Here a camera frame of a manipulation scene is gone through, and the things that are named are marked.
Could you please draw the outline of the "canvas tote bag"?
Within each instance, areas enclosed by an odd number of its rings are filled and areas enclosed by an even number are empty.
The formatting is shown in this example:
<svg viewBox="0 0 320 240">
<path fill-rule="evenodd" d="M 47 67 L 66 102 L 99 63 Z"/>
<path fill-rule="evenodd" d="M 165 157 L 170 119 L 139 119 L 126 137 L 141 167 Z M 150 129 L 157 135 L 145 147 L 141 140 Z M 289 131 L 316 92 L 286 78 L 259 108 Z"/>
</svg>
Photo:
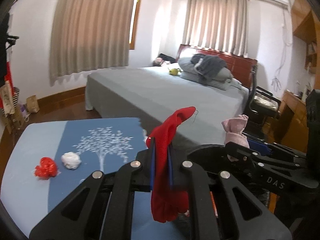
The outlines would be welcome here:
<svg viewBox="0 0 320 240">
<path fill-rule="evenodd" d="M 15 113 L 12 91 L 9 81 L 6 81 L 5 84 L 1 87 L 1 101 L 3 105 L 2 109 L 5 116 Z"/>
</svg>

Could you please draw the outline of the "wooden desk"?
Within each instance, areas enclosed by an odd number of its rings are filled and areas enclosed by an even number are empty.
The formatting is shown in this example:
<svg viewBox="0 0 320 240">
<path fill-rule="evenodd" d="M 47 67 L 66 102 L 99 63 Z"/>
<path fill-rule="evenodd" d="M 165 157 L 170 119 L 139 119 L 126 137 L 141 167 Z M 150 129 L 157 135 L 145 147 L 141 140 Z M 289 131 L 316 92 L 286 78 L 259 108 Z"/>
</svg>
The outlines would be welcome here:
<svg viewBox="0 0 320 240">
<path fill-rule="evenodd" d="M 306 124 L 306 105 L 292 92 L 285 90 L 271 127 L 276 143 L 307 152 L 309 129 Z"/>
</svg>

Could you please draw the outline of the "beige curtain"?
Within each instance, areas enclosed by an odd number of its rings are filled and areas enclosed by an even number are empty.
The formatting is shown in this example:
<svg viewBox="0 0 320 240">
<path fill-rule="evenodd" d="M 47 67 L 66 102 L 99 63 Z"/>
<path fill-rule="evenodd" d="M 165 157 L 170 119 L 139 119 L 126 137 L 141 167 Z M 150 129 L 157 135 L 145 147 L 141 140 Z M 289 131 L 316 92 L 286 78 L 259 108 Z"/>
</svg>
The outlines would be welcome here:
<svg viewBox="0 0 320 240">
<path fill-rule="evenodd" d="M 248 57 L 249 0 L 188 0 L 182 43 Z"/>
<path fill-rule="evenodd" d="M 49 78 L 129 64 L 134 0 L 57 0 Z"/>
</svg>

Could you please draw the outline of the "grey pillow stack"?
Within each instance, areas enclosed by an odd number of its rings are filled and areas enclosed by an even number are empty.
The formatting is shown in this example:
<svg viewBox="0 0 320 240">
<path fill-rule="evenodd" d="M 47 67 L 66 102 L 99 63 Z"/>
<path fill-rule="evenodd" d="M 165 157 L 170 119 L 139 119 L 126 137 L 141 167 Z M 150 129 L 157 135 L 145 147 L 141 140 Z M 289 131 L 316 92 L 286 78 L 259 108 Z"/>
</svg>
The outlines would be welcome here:
<svg viewBox="0 0 320 240">
<path fill-rule="evenodd" d="M 242 89 L 242 83 L 234 78 L 225 60 L 218 56 L 197 54 L 180 58 L 178 64 L 182 70 L 180 77 L 185 80 L 220 90 Z"/>
</svg>

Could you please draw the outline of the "red wooden headboard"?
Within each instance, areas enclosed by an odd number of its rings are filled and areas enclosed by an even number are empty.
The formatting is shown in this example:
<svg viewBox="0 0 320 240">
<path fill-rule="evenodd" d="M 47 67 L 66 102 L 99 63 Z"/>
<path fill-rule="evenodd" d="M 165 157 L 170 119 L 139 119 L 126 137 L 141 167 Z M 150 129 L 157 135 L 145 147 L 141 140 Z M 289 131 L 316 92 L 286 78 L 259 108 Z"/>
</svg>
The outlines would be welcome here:
<svg viewBox="0 0 320 240">
<path fill-rule="evenodd" d="M 192 57 L 195 54 L 219 56 L 227 63 L 227 68 L 231 71 L 235 79 L 240 81 L 242 85 L 246 88 L 249 88 L 251 86 L 251 70 L 254 65 L 257 65 L 256 59 L 235 56 L 233 54 L 220 52 L 218 50 L 213 50 L 209 48 L 201 48 L 197 46 L 180 44 L 176 60 L 182 57 Z"/>
</svg>

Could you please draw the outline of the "blue tree-print tablecloth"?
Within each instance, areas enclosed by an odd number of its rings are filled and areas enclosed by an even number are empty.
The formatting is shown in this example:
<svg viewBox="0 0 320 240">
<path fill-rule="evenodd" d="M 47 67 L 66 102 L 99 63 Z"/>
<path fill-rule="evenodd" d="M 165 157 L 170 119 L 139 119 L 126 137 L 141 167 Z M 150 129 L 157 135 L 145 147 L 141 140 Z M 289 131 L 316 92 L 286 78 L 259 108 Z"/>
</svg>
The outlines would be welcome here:
<svg viewBox="0 0 320 240">
<path fill-rule="evenodd" d="M 29 236 L 32 228 L 92 172 L 117 171 L 146 148 L 138 118 L 107 118 L 30 124 L 20 136 L 4 171 L 1 201 L 17 227 Z M 76 170 L 64 167 L 61 156 L 77 153 Z M 56 177 L 40 179 L 40 159 L 56 162 Z"/>
</svg>

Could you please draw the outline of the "striped basket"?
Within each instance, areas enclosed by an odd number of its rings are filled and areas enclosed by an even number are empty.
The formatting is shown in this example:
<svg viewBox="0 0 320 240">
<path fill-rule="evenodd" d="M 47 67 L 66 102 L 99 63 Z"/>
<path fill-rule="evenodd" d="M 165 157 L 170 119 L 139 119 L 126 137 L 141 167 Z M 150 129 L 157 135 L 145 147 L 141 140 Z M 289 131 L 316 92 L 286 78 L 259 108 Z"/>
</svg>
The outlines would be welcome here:
<svg viewBox="0 0 320 240">
<path fill-rule="evenodd" d="M 12 101 L 13 101 L 13 106 L 14 108 L 16 108 L 17 104 L 18 104 L 18 98 L 20 95 L 20 89 L 18 87 L 14 87 L 13 88 L 13 96 L 12 96 Z"/>
</svg>

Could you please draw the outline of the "red plastic bag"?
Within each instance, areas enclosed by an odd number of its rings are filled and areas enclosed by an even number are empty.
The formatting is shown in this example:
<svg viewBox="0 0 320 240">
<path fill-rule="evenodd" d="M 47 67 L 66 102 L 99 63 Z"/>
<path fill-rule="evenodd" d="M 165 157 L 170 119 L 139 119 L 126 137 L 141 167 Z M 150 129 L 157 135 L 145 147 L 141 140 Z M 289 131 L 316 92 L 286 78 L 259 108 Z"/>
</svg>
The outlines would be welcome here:
<svg viewBox="0 0 320 240">
<path fill-rule="evenodd" d="M 40 159 L 39 165 L 35 167 L 34 175 L 40 179 L 56 177 L 58 173 L 56 162 L 49 157 Z"/>
</svg>

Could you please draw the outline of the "dark grey folded blanket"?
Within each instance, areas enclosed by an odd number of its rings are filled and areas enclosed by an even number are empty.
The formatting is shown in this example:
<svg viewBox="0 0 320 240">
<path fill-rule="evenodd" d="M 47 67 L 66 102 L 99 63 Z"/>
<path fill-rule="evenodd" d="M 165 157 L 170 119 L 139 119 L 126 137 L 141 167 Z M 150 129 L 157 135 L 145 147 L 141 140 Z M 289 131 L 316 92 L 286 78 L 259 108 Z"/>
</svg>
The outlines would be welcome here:
<svg viewBox="0 0 320 240">
<path fill-rule="evenodd" d="M 194 71 L 201 81 L 225 81 L 231 78 L 227 63 L 219 56 L 195 54 L 191 58 L 191 63 L 194 65 Z"/>
</svg>

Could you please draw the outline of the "grey bed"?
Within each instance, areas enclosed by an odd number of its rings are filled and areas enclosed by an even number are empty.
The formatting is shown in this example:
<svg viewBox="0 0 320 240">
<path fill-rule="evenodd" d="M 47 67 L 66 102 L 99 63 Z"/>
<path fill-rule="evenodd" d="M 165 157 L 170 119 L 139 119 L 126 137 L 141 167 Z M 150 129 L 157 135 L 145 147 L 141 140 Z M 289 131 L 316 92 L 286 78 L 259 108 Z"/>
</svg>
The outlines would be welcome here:
<svg viewBox="0 0 320 240">
<path fill-rule="evenodd" d="M 222 145 L 222 122 L 242 114 L 249 91 L 204 86 L 169 75 L 161 67 L 103 69 L 87 77 L 86 109 L 103 118 L 136 117 L 151 132 L 176 110 L 194 106 L 196 113 L 181 124 L 174 146 L 188 149 L 203 144 Z"/>
</svg>

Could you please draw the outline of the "green plush toy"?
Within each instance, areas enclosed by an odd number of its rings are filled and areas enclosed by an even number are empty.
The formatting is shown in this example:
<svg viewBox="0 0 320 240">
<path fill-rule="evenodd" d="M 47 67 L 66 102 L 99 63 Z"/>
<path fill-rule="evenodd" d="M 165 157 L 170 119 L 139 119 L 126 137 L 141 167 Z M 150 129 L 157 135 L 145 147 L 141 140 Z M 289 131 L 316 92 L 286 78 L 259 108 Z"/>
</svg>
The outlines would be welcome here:
<svg viewBox="0 0 320 240">
<path fill-rule="evenodd" d="M 181 74 L 181 70 L 179 68 L 169 69 L 169 74 L 172 76 L 179 76 Z"/>
</svg>

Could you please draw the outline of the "brown paper bag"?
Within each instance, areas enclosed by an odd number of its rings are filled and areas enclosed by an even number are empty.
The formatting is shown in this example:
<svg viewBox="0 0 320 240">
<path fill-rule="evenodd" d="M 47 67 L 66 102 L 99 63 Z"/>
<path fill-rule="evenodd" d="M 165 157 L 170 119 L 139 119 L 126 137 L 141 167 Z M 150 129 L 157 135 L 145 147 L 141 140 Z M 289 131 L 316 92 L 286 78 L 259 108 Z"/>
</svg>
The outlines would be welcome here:
<svg viewBox="0 0 320 240">
<path fill-rule="evenodd" d="M 40 110 L 36 95 L 26 99 L 26 107 L 29 113 L 37 113 Z"/>
</svg>

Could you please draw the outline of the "pink plush toy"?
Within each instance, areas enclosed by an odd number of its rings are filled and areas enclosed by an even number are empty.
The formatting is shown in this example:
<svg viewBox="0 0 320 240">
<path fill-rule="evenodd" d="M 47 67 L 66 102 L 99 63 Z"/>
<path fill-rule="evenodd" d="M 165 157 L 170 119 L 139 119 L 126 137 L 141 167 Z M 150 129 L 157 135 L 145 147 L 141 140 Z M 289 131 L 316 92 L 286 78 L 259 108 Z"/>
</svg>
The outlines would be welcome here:
<svg viewBox="0 0 320 240">
<path fill-rule="evenodd" d="M 160 66 L 163 64 L 163 62 L 164 62 L 164 60 L 163 60 L 161 57 L 157 57 L 157 58 L 153 61 L 152 65 L 153 65 L 154 67 L 160 67 Z"/>
</svg>

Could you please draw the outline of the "red cloth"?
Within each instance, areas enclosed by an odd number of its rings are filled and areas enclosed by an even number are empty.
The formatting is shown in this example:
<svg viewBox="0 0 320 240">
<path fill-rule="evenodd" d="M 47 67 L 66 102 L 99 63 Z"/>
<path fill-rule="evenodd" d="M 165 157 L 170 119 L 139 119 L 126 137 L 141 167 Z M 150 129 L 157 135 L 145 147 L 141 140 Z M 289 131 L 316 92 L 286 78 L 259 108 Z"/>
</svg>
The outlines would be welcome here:
<svg viewBox="0 0 320 240">
<path fill-rule="evenodd" d="M 151 213 L 153 220 L 166 223 L 175 220 L 180 213 L 189 210 L 188 194 L 173 190 L 170 185 L 172 172 L 172 153 L 169 146 L 177 127 L 188 120 L 196 111 L 194 106 L 176 110 L 163 124 L 155 127 L 146 140 L 148 148 L 155 148 L 153 185 L 151 190 Z"/>
</svg>

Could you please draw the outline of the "wooden coat rack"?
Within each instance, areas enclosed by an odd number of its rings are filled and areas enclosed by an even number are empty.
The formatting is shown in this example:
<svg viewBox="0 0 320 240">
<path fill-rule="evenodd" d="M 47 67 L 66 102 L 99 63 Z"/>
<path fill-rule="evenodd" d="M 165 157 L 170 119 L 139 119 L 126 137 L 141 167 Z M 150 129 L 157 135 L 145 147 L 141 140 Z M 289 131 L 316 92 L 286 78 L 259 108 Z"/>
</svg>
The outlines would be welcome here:
<svg viewBox="0 0 320 240">
<path fill-rule="evenodd" d="M 18 36 L 11 36 L 8 34 L 9 29 L 9 19 L 10 13 L 7 12 L 3 21 L 1 22 L 1 33 L 0 33 L 0 80 L 1 80 L 1 64 L 6 70 L 7 66 L 7 49 L 16 44 L 16 40 L 19 39 Z"/>
</svg>

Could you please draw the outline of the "red hanging garment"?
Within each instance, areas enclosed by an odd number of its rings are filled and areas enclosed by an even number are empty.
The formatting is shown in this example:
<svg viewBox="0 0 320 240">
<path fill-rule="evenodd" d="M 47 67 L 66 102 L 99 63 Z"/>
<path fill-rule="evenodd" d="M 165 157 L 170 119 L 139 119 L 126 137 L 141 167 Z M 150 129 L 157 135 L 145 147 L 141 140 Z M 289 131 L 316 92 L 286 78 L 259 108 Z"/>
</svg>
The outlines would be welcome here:
<svg viewBox="0 0 320 240">
<path fill-rule="evenodd" d="M 10 62 L 7 61 L 6 70 L 4 70 L 3 64 L 1 64 L 1 84 L 0 87 L 3 87 L 5 85 L 5 82 L 8 81 L 10 83 L 11 88 L 11 95 L 14 95 L 14 86 L 12 83 L 12 76 L 11 76 L 11 70 L 10 70 Z"/>
</svg>

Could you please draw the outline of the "right beige curtain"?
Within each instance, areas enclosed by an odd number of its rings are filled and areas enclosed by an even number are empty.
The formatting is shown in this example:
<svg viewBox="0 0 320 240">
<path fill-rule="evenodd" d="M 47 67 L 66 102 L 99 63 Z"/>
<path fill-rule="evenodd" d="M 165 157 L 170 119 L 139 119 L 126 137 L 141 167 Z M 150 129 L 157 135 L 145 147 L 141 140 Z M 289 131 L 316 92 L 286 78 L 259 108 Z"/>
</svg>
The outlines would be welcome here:
<svg viewBox="0 0 320 240">
<path fill-rule="evenodd" d="M 188 0 L 182 43 L 248 57 L 249 0 Z"/>
</svg>

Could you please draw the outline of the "left beige curtain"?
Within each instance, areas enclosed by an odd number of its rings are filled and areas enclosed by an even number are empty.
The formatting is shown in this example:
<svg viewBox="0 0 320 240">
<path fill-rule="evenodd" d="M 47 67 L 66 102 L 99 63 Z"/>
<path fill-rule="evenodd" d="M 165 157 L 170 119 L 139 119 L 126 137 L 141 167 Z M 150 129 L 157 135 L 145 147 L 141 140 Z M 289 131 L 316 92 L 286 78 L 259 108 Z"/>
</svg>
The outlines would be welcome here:
<svg viewBox="0 0 320 240">
<path fill-rule="evenodd" d="M 134 0 L 57 0 L 49 78 L 129 64 Z"/>
</svg>

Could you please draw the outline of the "black-lined trash bin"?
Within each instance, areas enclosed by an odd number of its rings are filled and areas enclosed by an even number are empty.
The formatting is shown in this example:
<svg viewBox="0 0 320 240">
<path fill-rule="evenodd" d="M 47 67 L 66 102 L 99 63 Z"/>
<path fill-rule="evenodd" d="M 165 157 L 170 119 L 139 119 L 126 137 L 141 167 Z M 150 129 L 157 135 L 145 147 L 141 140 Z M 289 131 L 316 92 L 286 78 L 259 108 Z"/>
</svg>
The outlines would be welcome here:
<svg viewBox="0 0 320 240">
<path fill-rule="evenodd" d="M 202 145 L 188 154 L 169 146 L 173 167 L 185 160 L 197 164 L 206 172 L 205 182 L 212 191 L 218 218 L 222 225 L 246 222 L 266 225 L 275 216 L 267 209 L 269 192 L 253 176 L 254 165 L 250 160 L 230 161 L 222 145 Z"/>
</svg>

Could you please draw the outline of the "white tissue ball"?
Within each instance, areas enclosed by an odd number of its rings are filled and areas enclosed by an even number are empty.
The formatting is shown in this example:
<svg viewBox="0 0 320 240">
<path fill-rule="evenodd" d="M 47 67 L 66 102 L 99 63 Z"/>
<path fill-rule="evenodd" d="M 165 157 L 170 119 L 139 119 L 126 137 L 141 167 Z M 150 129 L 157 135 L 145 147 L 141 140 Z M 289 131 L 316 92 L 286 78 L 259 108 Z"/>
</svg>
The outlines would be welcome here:
<svg viewBox="0 0 320 240">
<path fill-rule="evenodd" d="M 76 170 L 80 164 L 81 159 L 77 153 L 67 152 L 61 156 L 61 161 L 65 168 L 69 170 Z"/>
</svg>

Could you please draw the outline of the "pink sock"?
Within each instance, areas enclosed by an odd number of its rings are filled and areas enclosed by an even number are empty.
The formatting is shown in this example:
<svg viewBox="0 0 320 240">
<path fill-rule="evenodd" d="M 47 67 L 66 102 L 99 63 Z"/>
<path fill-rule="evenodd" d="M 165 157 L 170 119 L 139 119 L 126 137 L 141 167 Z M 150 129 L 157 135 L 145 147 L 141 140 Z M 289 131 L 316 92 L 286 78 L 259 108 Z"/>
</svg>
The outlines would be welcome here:
<svg viewBox="0 0 320 240">
<path fill-rule="evenodd" d="M 234 142 L 238 145 L 249 148 L 247 137 L 243 134 L 248 122 L 248 116 L 238 115 L 237 117 L 227 119 L 222 122 L 225 130 L 225 145 L 229 142 Z"/>
</svg>

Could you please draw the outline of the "black office chair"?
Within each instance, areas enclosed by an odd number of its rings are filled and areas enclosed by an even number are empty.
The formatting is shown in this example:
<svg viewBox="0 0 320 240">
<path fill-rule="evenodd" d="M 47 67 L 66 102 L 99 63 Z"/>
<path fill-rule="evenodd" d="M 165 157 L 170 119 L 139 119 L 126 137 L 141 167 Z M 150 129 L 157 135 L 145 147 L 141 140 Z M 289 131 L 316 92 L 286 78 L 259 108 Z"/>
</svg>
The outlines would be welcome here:
<svg viewBox="0 0 320 240">
<path fill-rule="evenodd" d="M 244 132 L 249 137 L 264 141 L 266 139 L 266 135 L 263 133 L 265 121 L 267 118 L 278 116 L 281 100 L 257 85 L 257 70 L 258 66 L 253 65 L 251 70 L 252 82 L 244 110 L 244 115 L 248 116 Z"/>
</svg>

